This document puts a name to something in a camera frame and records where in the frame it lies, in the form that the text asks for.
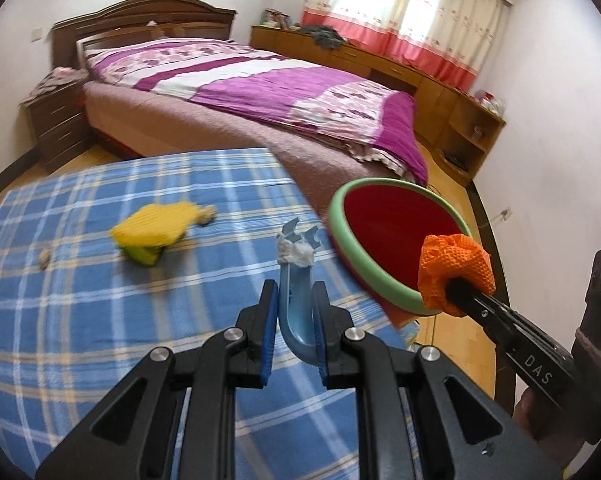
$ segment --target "wooden cabinet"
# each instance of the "wooden cabinet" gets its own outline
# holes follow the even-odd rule
[[[82,82],[69,84],[24,105],[40,161],[50,173],[93,143],[91,127],[78,105],[81,89]]]
[[[467,186],[481,167],[505,122],[466,94],[419,70],[356,46],[326,50],[306,34],[253,27],[250,45],[371,79],[414,96],[414,131],[436,163]]]

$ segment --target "orange cloth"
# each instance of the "orange cloth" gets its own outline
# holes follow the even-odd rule
[[[461,234],[429,235],[418,268],[418,290],[425,308],[463,317],[466,314],[445,297],[445,285],[452,278],[465,278],[488,296],[497,290],[489,254],[478,243]]]

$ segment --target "curtain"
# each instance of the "curtain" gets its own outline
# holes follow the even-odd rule
[[[307,0],[303,25],[331,25],[357,46],[468,91],[506,12],[503,0]]]

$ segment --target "purple blanket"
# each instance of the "purple blanket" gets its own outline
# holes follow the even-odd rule
[[[378,160],[427,183],[413,132],[415,102],[357,75],[220,40],[165,38],[87,51],[105,83],[177,97]]]

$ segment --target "wooden floor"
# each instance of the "wooden floor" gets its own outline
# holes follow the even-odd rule
[[[467,192],[454,182],[432,160],[429,152],[422,148],[423,156],[429,170],[431,189],[449,202],[467,222],[472,236],[480,240],[479,229],[472,213]],[[65,164],[53,174],[69,173],[84,170],[101,164],[117,162],[119,159],[95,146]],[[34,166],[17,178],[0,194],[2,202],[8,190],[24,186],[35,180],[48,176],[41,166]],[[422,332],[417,338],[421,344],[433,344],[444,351],[466,374],[468,374],[490,396],[494,396],[496,377],[496,355],[494,344],[485,336],[480,326],[469,317],[457,318],[447,314],[433,317],[421,317]]]

